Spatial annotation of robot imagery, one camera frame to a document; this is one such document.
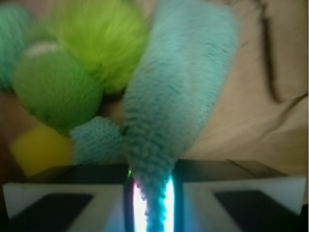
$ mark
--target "yellow sponge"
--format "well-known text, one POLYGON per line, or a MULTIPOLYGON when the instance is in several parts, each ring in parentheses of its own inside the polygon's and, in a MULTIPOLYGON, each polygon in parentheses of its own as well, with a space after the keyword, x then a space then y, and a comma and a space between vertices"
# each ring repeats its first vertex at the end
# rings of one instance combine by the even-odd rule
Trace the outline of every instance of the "yellow sponge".
POLYGON ((53 166, 72 165, 70 139, 45 125, 21 135, 10 150, 27 177, 53 166))

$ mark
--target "green plush ball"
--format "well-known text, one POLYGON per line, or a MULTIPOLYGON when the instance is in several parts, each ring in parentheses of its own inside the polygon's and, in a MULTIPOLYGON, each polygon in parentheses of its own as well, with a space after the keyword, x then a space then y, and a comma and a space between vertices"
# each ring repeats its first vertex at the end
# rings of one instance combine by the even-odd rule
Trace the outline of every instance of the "green plush ball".
POLYGON ((107 94, 124 90, 147 43, 147 25, 128 0, 62 0, 46 26, 107 94))
POLYGON ((51 42, 27 50, 17 67, 14 89, 32 115, 64 135, 96 115, 103 95, 98 81, 51 42))

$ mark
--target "led light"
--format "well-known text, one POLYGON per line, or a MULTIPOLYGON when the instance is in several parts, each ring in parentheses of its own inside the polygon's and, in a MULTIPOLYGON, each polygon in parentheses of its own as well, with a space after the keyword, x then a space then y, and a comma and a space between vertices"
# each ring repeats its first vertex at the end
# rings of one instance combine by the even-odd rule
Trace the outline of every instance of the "led light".
MULTIPOLYGON (((164 222, 165 232, 174 231, 174 185, 172 179, 169 180, 164 200, 166 207, 166 220, 164 222)), ((133 188, 133 210, 135 232, 146 232, 146 201, 143 201, 137 185, 133 188)))

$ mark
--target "white stripe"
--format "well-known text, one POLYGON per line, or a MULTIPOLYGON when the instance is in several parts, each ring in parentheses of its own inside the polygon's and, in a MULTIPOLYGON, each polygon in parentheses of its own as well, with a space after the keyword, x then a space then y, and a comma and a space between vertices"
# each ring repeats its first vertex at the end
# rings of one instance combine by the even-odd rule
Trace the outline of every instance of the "white stripe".
POLYGON ((26 50, 25 54, 27 57, 31 58, 47 52, 57 52, 62 50, 62 47, 55 42, 43 41, 33 44, 26 50))

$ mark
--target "knitted texture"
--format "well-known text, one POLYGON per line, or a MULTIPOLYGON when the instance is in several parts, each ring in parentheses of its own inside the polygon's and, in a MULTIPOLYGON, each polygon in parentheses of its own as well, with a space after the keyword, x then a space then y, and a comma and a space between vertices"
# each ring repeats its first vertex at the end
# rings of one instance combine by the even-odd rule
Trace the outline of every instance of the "knitted texture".
POLYGON ((95 117, 103 95, 97 80, 54 43, 27 50, 14 89, 32 115, 64 135, 95 117))
POLYGON ((238 24, 228 7, 158 0, 124 104, 128 163, 147 200, 147 231, 164 230, 174 163, 205 125, 237 46, 238 24))
POLYGON ((14 69, 25 49, 24 33, 31 19, 18 5, 0 4, 0 90, 12 90, 14 69))
POLYGON ((121 128, 110 120, 95 117, 71 131, 74 164, 126 163, 121 128))

